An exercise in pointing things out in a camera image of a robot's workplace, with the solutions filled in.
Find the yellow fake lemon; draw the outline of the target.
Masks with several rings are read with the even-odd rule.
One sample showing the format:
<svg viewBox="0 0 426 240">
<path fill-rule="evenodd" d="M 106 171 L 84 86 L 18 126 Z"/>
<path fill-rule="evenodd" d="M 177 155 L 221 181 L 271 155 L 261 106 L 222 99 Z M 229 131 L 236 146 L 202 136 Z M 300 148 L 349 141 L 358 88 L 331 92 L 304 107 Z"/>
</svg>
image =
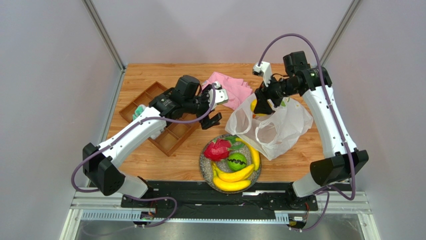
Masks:
<svg viewBox="0 0 426 240">
<path fill-rule="evenodd" d="M 266 116 L 266 114 L 263 114 L 263 113 L 255 113 L 254 111 L 255 111 L 255 107 L 256 107 L 256 105 L 257 105 L 257 99 L 254 99 L 252 102 L 251 102 L 251 104 L 250 104 L 250 110 L 251 110 L 251 112 L 252 112 L 252 117 L 253 118 L 258 118 L 258 117 L 264 117 L 264 116 Z"/>
</svg>

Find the red fake dragon fruit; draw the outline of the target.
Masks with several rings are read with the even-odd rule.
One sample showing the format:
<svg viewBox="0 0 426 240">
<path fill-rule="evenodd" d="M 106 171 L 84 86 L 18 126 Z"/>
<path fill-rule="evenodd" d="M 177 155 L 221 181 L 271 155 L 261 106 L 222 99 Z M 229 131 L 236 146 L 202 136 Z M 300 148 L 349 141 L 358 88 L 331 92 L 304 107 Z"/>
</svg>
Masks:
<svg viewBox="0 0 426 240">
<path fill-rule="evenodd" d="M 220 162 L 229 157 L 232 151 L 236 151 L 244 147 L 245 144 L 237 141 L 234 135 L 214 139 L 206 146 L 203 156 L 208 160 Z"/>
</svg>

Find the white plastic bag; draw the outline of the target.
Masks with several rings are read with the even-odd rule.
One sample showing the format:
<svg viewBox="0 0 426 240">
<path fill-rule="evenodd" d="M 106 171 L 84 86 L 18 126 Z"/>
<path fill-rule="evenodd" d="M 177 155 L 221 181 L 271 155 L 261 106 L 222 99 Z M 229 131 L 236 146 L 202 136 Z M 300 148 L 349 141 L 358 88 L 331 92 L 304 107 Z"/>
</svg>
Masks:
<svg viewBox="0 0 426 240">
<path fill-rule="evenodd" d="M 271 115 L 254 116 L 251 94 L 229 117 L 225 131 L 238 136 L 262 153 L 268 160 L 290 150 L 314 122 L 311 114 L 298 101 L 285 97 Z"/>
</svg>

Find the single yellow fake banana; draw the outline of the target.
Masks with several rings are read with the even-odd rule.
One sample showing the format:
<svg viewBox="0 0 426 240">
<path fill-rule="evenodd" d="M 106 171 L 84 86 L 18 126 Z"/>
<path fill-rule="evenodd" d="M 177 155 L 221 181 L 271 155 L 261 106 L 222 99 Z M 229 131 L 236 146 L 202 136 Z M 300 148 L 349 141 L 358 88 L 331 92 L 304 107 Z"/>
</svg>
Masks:
<svg viewBox="0 0 426 240">
<path fill-rule="evenodd" d="M 251 154 L 252 163 L 254 164 L 254 171 L 258 171 L 261 165 L 260 153 L 241 138 L 237 137 L 235 140 L 237 142 L 243 143 L 245 146 L 248 147 Z"/>
</svg>

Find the green fake melon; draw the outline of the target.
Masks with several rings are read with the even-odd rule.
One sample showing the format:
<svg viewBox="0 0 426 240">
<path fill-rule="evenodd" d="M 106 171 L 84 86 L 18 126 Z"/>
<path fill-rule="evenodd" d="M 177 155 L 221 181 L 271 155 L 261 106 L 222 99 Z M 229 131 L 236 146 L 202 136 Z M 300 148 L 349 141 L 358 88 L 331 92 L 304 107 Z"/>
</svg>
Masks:
<svg viewBox="0 0 426 240">
<path fill-rule="evenodd" d="M 237 172 L 247 167 L 247 159 L 242 153 L 232 153 L 227 158 L 227 165 L 231 171 Z"/>
</svg>

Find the yellow fake banana bunch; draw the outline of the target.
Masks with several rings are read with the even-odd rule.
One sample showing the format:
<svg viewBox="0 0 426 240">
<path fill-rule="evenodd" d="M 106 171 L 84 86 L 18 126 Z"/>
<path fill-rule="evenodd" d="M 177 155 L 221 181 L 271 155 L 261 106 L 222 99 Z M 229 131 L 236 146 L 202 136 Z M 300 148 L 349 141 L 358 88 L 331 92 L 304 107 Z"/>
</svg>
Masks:
<svg viewBox="0 0 426 240">
<path fill-rule="evenodd" d="M 220 170 L 215 163 L 212 163 L 211 167 L 213 170 L 213 184 L 224 192 L 237 192 L 248 188 L 251 185 L 249 177 L 255 170 L 254 164 L 232 173 Z"/>
</svg>

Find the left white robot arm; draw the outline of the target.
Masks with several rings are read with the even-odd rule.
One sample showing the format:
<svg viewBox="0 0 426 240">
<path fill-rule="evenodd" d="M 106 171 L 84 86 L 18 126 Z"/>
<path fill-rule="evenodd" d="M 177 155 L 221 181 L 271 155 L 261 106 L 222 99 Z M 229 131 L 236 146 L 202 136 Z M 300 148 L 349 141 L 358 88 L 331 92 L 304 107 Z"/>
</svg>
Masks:
<svg viewBox="0 0 426 240">
<path fill-rule="evenodd" d="M 95 192 L 104 196 L 120 193 L 141 198 L 149 189 L 147 183 L 140 177 L 119 170 L 137 147 L 171 123 L 199 122 L 204 130 L 220 124 L 221 113 L 213 117 L 209 117 L 209 114 L 216 106 L 228 102 L 227 91 L 217 81 L 204 88 L 200 88 L 200 85 L 200 81 L 193 76 L 181 76 L 175 87 L 155 96 L 142 113 L 116 135 L 97 145 L 88 143 L 84 146 L 82 162 L 71 177 L 74 178 L 77 171 L 82 169 L 95 185 Z"/>
</svg>

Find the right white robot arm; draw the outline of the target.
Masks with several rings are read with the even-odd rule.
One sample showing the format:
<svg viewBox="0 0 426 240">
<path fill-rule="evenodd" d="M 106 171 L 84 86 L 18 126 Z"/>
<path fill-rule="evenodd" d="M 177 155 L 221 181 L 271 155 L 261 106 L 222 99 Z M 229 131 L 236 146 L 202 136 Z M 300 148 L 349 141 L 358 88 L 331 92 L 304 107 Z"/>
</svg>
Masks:
<svg viewBox="0 0 426 240">
<path fill-rule="evenodd" d="M 296 198 L 311 196 L 339 181 L 352 179 L 369 160 L 366 150 L 359 150 L 346 130 L 339 113 L 327 70 L 311 67 L 303 51 L 283 57 L 286 78 L 276 79 L 270 63 L 253 66 L 252 73 L 263 78 L 255 90 L 255 114 L 273 115 L 285 97 L 300 95 L 310 109 L 317 126 L 324 159 L 310 164 L 309 173 L 292 183 L 290 192 Z"/>
</svg>

